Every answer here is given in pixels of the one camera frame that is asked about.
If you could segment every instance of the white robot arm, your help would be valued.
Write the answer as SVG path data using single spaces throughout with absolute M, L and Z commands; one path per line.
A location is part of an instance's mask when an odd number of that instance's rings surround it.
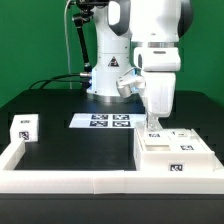
M 117 81 L 118 91 L 123 97 L 128 97 L 131 95 L 130 84 L 139 88 L 150 130 L 160 129 L 158 118 L 168 117 L 172 109 L 174 72 L 181 66 L 176 43 L 190 26 L 193 16 L 190 9 L 189 0 L 109 2 L 109 26 L 117 35 L 129 36 L 137 45 L 134 64 L 141 70 L 136 78 L 129 75 L 121 77 Z M 186 24 L 183 23 L 184 16 L 188 18 Z

